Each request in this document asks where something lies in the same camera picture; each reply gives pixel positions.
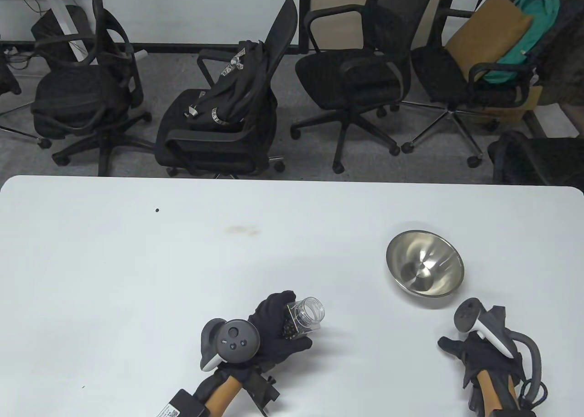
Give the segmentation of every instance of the tan cushion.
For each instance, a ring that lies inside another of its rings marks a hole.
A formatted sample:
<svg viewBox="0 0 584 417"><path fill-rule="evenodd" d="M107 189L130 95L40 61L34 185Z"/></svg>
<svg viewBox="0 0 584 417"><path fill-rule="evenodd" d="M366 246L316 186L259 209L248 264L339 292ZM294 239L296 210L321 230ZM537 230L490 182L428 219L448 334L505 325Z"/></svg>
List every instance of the tan cushion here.
<svg viewBox="0 0 584 417"><path fill-rule="evenodd" d="M532 21L510 0L487 0L449 40L446 50L468 81L471 67L496 63L521 40Z"/></svg>

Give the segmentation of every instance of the stainless steel bowl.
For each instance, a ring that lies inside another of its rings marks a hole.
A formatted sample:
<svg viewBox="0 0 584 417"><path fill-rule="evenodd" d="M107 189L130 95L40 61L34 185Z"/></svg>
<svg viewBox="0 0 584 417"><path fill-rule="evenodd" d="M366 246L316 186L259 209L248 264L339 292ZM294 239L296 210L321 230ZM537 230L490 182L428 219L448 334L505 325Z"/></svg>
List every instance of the stainless steel bowl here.
<svg viewBox="0 0 584 417"><path fill-rule="evenodd" d="M422 297L444 297L463 283L464 264L446 240L428 231L398 234L387 247L387 265L400 286Z"/></svg>

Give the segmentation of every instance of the plastic bottle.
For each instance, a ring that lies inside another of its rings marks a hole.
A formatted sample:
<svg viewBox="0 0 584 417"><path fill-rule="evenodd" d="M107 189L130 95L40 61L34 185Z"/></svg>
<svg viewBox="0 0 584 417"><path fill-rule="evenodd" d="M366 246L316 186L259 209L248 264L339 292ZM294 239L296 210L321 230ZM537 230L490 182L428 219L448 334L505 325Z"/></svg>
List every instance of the plastic bottle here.
<svg viewBox="0 0 584 417"><path fill-rule="evenodd" d="M288 303L284 315L282 336L286 339L296 339L321 328L325 309L319 300L308 297L298 302Z"/></svg>

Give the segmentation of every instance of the black glove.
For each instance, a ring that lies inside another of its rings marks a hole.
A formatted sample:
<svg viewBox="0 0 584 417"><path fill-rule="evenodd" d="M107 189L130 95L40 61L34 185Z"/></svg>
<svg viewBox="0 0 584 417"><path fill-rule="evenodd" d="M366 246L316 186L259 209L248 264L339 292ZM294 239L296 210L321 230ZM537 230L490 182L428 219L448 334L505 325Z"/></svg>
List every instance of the black glove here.
<svg viewBox="0 0 584 417"><path fill-rule="evenodd" d="M486 339L481 339L476 332L469 333L465 341L454 341L443 336L438 340L438 346L464 364L466 371L463 388L469 384L469 381L478 386L476 375L483 370L488 371L490 375L502 375L505 379L511 376L515 386L520 381L525 381L521 354L518 353L518 356L513 359L508 358Z"/></svg>
<svg viewBox="0 0 584 417"><path fill-rule="evenodd" d="M311 348L313 342L306 336L294 340L288 340L282 336L284 309L286 304L295 300L296 294L293 291L284 291L271 294L261 302L255 313L248 318L259 332L259 350L249 361L241 364L223 362L219 365L219 369L239 382L245 383L250 378L252 369L264 373L273 365L286 360L291 354Z"/></svg>
<svg viewBox="0 0 584 417"><path fill-rule="evenodd" d="M525 381L520 353L517 353L516 358L508 358L488 340L481 339L476 332L469 333L464 342L454 341L443 336L438 340L438 346L445 352L457 357L464 364L466 371L464 372L463 388L466 388L470 381L473 383L473 390L469 400L469 409L471 411L476 412L479 417L484 417L485 415L480 383L476 378L484 370L488 371L503 408L516 408L515 399L508 390L508 379L511 376L515 386L519 384L519 381Z"/></svg>

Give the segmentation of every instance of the teal bag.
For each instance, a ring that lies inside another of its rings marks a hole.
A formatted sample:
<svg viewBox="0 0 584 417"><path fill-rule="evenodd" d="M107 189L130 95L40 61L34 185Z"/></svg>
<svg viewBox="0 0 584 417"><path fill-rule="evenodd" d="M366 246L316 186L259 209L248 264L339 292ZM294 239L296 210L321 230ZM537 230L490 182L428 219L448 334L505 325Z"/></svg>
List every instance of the teal bag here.
<svg viewBox="0 0 584 417"><path fill-rule="evenodd" d="M515 6L525 14L533 16L531 27L523 38L497 61L498 64L523 64L530 51L543 35L553 26L559 12L559 0L515 0ZM484 79L491 84L507 83L515 78L517 73L495 70L488 72Z"/></svg>

